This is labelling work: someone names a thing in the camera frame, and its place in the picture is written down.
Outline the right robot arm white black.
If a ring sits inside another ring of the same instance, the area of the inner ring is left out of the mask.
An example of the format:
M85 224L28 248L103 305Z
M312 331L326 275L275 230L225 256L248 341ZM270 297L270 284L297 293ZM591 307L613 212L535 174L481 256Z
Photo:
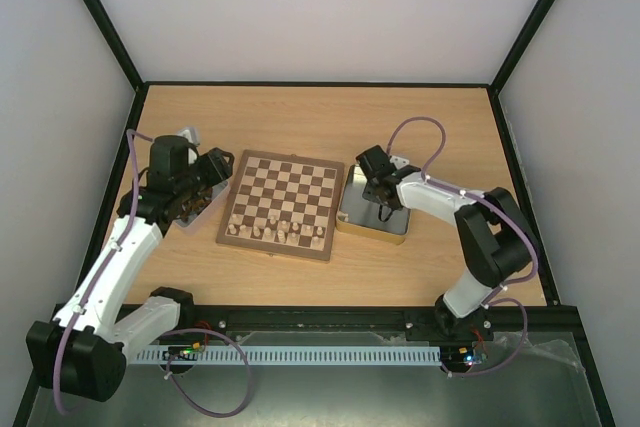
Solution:
M511 193L468 190L436 179L416 166L394 161L381 146L356 157L366 178L363 198L391 210L421 211L456 227L465 261L458 281L435 303L435 321L445 337L460 337L471 315L531 266L537 273L537 240Z

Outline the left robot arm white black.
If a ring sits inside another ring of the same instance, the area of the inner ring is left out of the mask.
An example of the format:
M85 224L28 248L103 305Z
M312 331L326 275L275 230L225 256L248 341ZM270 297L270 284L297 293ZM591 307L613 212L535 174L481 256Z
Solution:
M182 216L198 217L199 201L233 174L234 156L219 148L197 150L195 132L158 136L149 164L139 169L134 151L131 189L120 201L110 236L75 293L49 322L36 321L26 344L38 383L62 396L104 402L141 350L165 333L194 324L191 293L159 287L134 312L118 316L143 264Z

